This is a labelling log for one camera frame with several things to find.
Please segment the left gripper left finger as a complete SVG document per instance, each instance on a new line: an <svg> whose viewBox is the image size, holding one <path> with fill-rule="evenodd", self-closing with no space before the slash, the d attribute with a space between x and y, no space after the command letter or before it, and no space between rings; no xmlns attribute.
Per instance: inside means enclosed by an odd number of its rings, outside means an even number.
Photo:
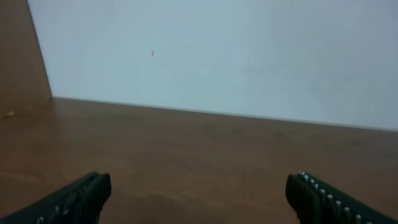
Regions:
<svg viewBox="0 0 398 224"><path fill-rule="evenodd" d="M45 198L1 218L1 223L98 224L110 195L110 175L90 172Z"/></svg>

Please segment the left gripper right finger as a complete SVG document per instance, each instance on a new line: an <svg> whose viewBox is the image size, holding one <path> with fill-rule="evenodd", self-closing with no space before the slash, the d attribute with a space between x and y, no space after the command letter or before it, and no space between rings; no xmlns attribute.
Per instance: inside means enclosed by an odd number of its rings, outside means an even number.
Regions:
<svg viewBox="0 0 398 224"><path fill-rule="evenodd" d="M288 176L285 196L300 224L397 224L308 172Z"/></svg>

